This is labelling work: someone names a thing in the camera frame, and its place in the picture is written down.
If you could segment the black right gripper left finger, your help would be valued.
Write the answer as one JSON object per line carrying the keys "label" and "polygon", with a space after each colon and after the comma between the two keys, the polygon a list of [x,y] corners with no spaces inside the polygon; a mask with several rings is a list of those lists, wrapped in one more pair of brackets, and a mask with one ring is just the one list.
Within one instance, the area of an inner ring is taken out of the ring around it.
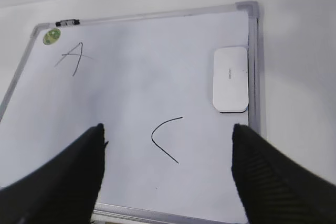
{"label": "black right gripper left finger", "polygon": [[107,144],[99,123],[45,165],[1,189],[1,223],[91,223]]}

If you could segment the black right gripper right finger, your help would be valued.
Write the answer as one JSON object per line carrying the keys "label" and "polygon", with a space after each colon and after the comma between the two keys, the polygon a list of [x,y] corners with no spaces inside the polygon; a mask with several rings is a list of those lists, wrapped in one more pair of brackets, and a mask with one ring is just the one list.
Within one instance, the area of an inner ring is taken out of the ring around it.
{"label": "black right gripper right finger", "polygon": [[232,175],[249,223],[335,223],[335,185],[235,124]]}

